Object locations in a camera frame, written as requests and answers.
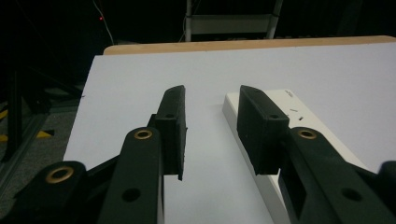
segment wooden table edge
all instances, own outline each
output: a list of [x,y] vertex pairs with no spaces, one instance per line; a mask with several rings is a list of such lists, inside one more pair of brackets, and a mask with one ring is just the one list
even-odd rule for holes
[[170,53],[227,49],[269,49],[302,46],[333,46],[357,45],[396,42],[396,38],[387,35],[326,37],[326,38],[297,38],[297,39],[268,39],[268,40],[236,40],[188,43],[136,44],[115,45],[105,49],[104,55]]

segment brass insert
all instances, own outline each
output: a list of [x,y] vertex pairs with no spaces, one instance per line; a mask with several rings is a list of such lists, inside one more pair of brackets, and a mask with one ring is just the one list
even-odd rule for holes
[[309,130],[300,130],[300,131],[298,131],[298,135],[300,135],[301,137],[306,138],[306,139],[317,138],[317,134],[312,131],[309,131]]
[[68,179],[74,173],[74,169],[70,166],[61,166],[48,173],[46,181],[49,184],[61,183]]
[[148,139],[151,136],[152,136],[152,132],[149,130],[140,130],[139,132],[136,132],[134,134],[134,138],[140,139],[140,140]]

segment white tabletop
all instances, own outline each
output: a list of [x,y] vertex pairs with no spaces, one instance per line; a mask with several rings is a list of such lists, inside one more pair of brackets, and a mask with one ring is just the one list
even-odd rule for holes
[[163,92],[186,87],[183,182],[165,178],[166,223],[272,223],[221,108],[240,85],[290,89],[372,171],[396,160],[396,44],[97,56],[67,161],[120,153]]

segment yellow and black striped tape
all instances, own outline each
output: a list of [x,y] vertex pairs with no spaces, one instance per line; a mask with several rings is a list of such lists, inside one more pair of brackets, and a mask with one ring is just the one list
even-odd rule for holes
[[[52,137],[53,135],[55,135],[55,130],[40,131],[38,132],[36,138],[48,138],[48,137]],[[0,142],[6,142],[6,141],[8,141],[8,135],[0,134]]]
[[5,105],[3,108],[0,110],[0,122],[8,115],[8,106]]

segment black metal bracket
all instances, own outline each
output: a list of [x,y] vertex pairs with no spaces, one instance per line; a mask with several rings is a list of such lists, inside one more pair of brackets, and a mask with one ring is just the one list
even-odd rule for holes
[[163,176],[183,175],[185,88],[165,92],[149,126],[129,132],[120,155],[86,171],[78,161],[43,169],[1,223],[163,223]]
[[256,175],[276,175],[291,223],[396,223],[396,161],[378,175],[344,161],[316,130],[289,127],[263,91],[242,86],[237,131]]

